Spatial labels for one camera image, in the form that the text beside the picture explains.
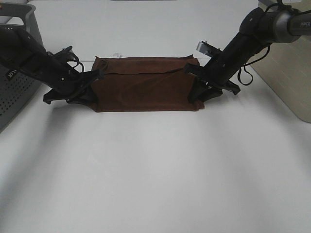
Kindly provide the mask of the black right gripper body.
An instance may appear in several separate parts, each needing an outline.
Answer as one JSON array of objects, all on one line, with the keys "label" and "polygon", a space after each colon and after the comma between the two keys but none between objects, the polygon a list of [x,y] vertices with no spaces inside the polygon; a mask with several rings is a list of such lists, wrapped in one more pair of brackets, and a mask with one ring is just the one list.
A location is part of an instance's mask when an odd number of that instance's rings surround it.
[{"label": "black right gripper body", "polygon": [[204,66],[206,76],[195,81],[205,83],[208,89],[215,88],[232,92],[234,95],[240,92],[240,87],[230,79],[241,68],[241,59],[228,57],[223,54],[215,55]]}]

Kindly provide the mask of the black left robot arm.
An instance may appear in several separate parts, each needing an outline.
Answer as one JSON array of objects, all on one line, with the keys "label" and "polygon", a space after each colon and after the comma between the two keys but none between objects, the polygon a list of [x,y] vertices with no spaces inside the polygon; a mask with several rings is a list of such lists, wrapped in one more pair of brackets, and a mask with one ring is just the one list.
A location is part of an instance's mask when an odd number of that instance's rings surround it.
[{"label": "black left robot arm", "polygon": [[2,27],[0,63],[49,86],[51,90],[43,96],[47,104],[65,100],[68,104],[92,106],[99,101],[91,85],[104,75],[99,70],[85,71],[71,46],[53,54],[24,29]]}]

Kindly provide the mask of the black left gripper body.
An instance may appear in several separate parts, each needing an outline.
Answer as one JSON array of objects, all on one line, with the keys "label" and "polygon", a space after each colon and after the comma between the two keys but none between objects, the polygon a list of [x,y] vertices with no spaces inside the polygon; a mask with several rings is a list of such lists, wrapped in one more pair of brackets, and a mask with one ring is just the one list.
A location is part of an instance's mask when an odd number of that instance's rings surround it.
[{"label": "black left gripper body", "polygon": [[82,83],[82,73],[73,68],[44,68],[43,83],[51,90],[43,96],[43,101],[47,104],[55,100],[67,101],[91,86],[91,84]]}]

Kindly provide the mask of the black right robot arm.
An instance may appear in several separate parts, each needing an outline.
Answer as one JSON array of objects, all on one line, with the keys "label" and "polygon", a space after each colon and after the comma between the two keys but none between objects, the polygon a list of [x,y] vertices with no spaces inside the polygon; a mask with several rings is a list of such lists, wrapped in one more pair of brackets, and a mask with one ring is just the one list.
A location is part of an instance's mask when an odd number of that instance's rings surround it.
[{"label": "black right robot arm", "polygon": [[242,21],[239,32],[220,50],[205,41],[198,43],[197,50],[210,57],[205,66],[187,63],[186,73],[195,76],[188,94],[188,101],[205,102],[219,97],[223,90],[238,94],[240,88],[230,81],[234,74],[241,74],[249,59],[270,49],[273,43],[292,43],[303,35],[311,34],[311,12],[301,12],[282,3],[273,4],[277,9],[269,11],[260,7],[252,10]]}]

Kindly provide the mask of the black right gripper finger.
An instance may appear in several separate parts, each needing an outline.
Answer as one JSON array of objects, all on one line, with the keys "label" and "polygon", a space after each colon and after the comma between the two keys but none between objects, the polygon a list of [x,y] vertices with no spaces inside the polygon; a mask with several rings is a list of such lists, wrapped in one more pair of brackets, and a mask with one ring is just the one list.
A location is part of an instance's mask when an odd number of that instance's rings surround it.
[{"label": "black right gripper finger", "polygon": [[195,102],[197,100],[205,102],[212,98],[219,97],[223,94],[222,90],[211,88],[208,89],[205,83],[194,81],[188,94],[188,101]]},{"label": "black right gripper finger", "polygon": [[185,64],[183,71],[197,78],[204,78],[206,76],[204,67],[190,63]]}]

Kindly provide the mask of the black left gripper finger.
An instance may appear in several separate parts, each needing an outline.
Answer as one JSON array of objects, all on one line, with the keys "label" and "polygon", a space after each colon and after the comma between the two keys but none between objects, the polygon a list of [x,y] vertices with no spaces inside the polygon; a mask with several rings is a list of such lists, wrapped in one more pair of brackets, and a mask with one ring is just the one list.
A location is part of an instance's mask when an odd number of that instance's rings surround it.
[{"label": "black left gripper finger", "polygon": [[98,98],[96,94],[94,93],[91,86],[88,86],[76,96],[67,99],[68,104],[80,104],[84,106],[90,106],[97,102],[98,102]]},{"label": "black left gripper finger", "polygon": [[97,69],[97,70],[91,70],[87,72],[82,73],[82,83],[83,84],[92,84],[93,82],[97,80],[103,80],[104,79],[104,73]]}]

